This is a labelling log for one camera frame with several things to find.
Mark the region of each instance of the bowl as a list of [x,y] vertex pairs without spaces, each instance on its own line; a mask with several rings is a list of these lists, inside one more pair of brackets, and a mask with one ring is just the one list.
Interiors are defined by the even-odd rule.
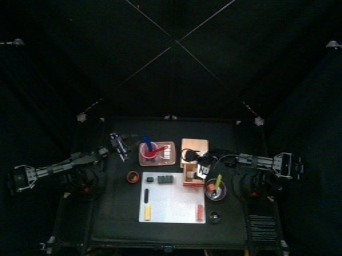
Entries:
[[223,182],[220,182],[218,189],[215,189],[216,179],[210,179],[206,182],[206,196],[212,201],[219,201],[224,198],[227,194],[227,188]]

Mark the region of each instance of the orange object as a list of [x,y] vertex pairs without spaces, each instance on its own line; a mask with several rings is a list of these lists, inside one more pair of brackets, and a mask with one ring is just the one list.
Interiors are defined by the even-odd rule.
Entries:
[[214,192],[215,191],[215,184],[208,184],[207,185],[207,191]]
[[127,174],[127,181],[129,183],[136,183],[139,181],[139,173],[136,171],[129,171]]

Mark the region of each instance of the cup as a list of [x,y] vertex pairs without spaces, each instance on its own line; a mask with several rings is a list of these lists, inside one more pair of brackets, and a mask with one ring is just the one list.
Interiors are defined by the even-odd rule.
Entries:
[[212,201],[219,201],[224,198],[227,193],[227,188],[223,182],[220,182],[219,187],[215,189],[216,179],[210,179],[206,182],[206,196]]
[[[151,142],[151,145],[152,145],[152,150],[158,149],[158,145],[155,142]],[[147,160],[147,161],[152,161],[155,160],[155,157],[156,157],[156,154],[158,152],[152,155],[152,156],[146,156],[146,153],[150,152],[148,151],[148,147],[146,145],[146,143],[142,143],[140,144],[140,156]]]

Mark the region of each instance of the marker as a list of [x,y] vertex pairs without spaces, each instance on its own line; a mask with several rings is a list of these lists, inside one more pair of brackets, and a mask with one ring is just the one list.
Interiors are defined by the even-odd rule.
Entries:
[[148,188],[144,189],[144,203],[148,203]]

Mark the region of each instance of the red object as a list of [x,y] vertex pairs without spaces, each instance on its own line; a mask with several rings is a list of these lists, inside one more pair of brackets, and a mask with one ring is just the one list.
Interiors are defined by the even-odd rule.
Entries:
[[199,221],[203,221],[204,219],[204,206],[203,204],[198,204],[198,211],[196,211],[196,217]]
[[164,151],[167,148],[168,146],[163,146],[152,151],[144,152],[144,157],[147,158],[154,157],[159,151]]

